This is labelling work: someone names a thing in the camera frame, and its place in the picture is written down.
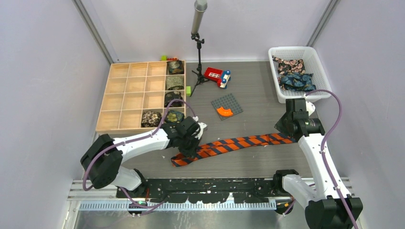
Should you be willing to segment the orange navy striped tie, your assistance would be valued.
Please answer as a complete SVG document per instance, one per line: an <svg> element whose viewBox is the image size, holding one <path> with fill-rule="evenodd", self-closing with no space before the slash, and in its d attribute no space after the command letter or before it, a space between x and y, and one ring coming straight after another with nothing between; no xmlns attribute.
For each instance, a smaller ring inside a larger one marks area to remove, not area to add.
<svg viewBox="0 0 405 229"><path fill-rule="evenodd" d="M197 160L225 154L228 152L248 147L282 145L292 143L296 143L296 140L282 133L251 135L245 137L222 139L198 146L196 149L196 156L194 157L185 156L182 153L178 153L177 155L171 158L171 164L174 167L182 167Z"/></svg>

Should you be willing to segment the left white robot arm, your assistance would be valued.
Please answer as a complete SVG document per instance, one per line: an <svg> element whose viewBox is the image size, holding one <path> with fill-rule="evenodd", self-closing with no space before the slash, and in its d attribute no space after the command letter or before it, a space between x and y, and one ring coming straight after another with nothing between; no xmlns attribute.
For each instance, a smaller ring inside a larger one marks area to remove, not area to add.
<svg viewBox="0 0 405 229"><path fill-rule="evenodd" d="M167 148L177 148L181 154L196 157L207 124L198 117L186 117L180 123L162 123L157 128L138 135L112 138L100 135L82 156L80 163L85 170L83 186L88 191L114 185L134 197L146 193L146 180L137 169L128 169L123 163L139 155Z"/></svg>

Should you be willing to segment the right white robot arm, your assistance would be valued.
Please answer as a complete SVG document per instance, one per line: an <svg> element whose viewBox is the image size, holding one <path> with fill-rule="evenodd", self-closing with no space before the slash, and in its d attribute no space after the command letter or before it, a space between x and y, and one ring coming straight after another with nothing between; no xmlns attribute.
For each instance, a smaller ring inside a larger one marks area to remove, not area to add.
<svg viewBox="0 0 405 229"><path fill-rule="evenodd" d="M273 191L291 195L304 208L311 229L356 229L363 204L344 185L326 146L321 121L310 118L314 105L305 98L287 99L286 112L275 128L292 137L303 151L313 176L308 185L294 169L278 170L273 176Z"/></svg>

